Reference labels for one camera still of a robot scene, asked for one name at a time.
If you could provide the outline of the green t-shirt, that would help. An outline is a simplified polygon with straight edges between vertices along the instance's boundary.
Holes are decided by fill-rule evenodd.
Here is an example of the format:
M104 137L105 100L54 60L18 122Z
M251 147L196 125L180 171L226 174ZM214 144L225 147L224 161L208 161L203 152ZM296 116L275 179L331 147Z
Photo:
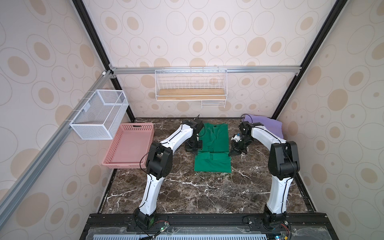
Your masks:
M196 172L231 173L227 124L206 123L199 137L203 148L195 157Z

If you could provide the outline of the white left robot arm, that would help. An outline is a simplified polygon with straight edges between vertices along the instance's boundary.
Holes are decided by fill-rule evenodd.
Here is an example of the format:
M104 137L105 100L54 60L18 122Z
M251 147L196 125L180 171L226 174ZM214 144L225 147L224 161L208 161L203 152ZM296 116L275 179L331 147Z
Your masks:
M150 150L145 154L145 192L139 207L134 211L137 225L141 228L149 230L155 223L157 199L162 183L172 170L174 153L182 144L186 144L185 150L197 155L203 147L203 141L199 140L199 133L203 128L204 123L198 118L184 120L168 138L152 142Z

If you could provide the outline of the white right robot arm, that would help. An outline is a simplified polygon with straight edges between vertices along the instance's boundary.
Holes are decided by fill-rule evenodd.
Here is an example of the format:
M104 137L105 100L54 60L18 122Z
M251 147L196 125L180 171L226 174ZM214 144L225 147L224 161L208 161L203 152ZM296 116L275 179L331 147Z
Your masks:
M230 173L231 158L247 154L248 146L259 141L270 151L268 169L272 175L269 200L264 209L266 227L282 223L286 218L290 185L300 170L297 144L269 131L262 123L243 121L240 133L231 138L228 126L201 124L194 130L194 137L202 141L202 149L195 157L196 172Z

